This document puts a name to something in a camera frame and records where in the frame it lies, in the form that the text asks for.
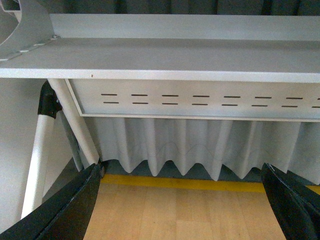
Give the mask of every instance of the white wall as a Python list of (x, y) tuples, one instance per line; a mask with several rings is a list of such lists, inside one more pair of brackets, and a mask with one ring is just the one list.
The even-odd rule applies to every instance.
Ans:
[[(17, 21), (0, 8), (0, 43)], [(16, 223), (22, 213), (40, 89), (44, 79), (5, 79), (0, 76), (0, 233)], [(71, 159), (60, 118), (54, 123), (45, 192)]]

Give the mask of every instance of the white curtain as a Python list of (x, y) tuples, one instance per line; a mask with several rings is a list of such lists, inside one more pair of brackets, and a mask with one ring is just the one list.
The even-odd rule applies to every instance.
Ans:
[(196, 119), (86, 119), (103, 161), (128, 173), (143, 160), (156, 176), (166, 161), (182, 175), (195, 164), (218, 180), (222, 164), (243, 179), (271, 163), (320, 184), (320, 123)]

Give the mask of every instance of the wooden floor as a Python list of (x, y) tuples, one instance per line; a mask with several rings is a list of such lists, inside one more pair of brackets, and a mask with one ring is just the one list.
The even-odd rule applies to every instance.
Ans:
[(265, 193), (102, 183), (85, 240), (285, 240)]

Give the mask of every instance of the yellow tape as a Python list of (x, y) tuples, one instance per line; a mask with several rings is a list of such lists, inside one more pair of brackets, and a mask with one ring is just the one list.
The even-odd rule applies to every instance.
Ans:
[[(153, 176), (106, 174), (101, 180), (101, 183), (158, 188), (265, 193), (263, 184), (257, 182), (213, 181)], [(317, 194), (320, 194), (320, 186), (307, 187), (316, 192)]]

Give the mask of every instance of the metal panel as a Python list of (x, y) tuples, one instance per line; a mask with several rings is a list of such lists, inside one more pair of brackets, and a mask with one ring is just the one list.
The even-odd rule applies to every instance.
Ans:
[(82, 116), (320, 121), (320, 84), (71, 79)]
[(320, 82), (320, 41), (62, 38), (0, 63), (7, 78)]
[(0, 44), (0, 57), (19, 52), (50, 39), (54, 30), (47, 10), (35, 0), (19, 0), (22, 19), (13, 33)]
[(62, 38), (319, 41), (317, 16), (50, 14)]

